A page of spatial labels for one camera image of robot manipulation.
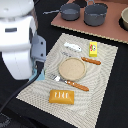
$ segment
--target placemat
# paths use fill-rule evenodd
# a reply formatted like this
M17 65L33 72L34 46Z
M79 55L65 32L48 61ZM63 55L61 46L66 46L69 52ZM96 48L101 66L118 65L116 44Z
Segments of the placemat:
M62 33L47 55L44 67L45 80L35 81L24 89L17 98L78 128L94 128L118 48L97 42L98 57L89 57L90 41ZM82 52L77 53L65 48L63 46L65 42L79 45L82 48ZM87 86L89 88L88 92L48 78L50 73L59 75L58 65L67 58L61 52L101 61L101 65L85 62L87 73L84 78L77 81L77 83ZM50 90L52 89L73 90L75 92L74 105L49 103Z
M128 43L128 32L125 29L123 29L119 24L121 12L128 7L128 4L114 3L110 2L110 0L95 0L95 3L104 3L108 6L105 22L102 25L92 27L85 24L85 8L81 8L80 17L75 21L66 21L61 18L61 13L58 13L58 15L51 22L51 25L101 38L106 38L109 40Z

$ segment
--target bowl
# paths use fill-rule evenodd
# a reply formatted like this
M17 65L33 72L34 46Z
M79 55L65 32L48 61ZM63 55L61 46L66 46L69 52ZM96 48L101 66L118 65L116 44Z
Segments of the bowl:
M123 19L124 27L128 30L128 7L122 11L121 17Z

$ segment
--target butter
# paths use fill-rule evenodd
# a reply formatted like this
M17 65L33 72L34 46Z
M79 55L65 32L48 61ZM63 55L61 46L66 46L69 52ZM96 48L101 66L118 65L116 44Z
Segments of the butter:
M90 42L89 56L90 57L97 57L97 42Z
M74 91L51 90L49 103L74 104Z

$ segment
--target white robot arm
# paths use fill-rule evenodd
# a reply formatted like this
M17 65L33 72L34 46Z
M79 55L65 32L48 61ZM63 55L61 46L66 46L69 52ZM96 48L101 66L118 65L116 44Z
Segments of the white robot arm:
M30 78L33 61L46 59L46 42L37 36L37 27L33 0L0 0L0 51L16 80Z

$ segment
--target pot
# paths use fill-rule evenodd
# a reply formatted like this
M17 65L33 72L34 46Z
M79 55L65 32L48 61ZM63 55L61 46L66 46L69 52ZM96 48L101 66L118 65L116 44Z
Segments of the pot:
M60 12L61 17L64 20L73 21L80 17L80 6L74 3L68 3L62 5L60 10L44 12L43 14L49 14L53 12Z
M89 1L93 1L93 5L88 5ZM94 0L87 1L84 11L84 22L90 26L102 25L105 21L107 8L100 4L95 4Z
M128 30L128 8L125 8L122 13L121 17L123 19L124 27Z

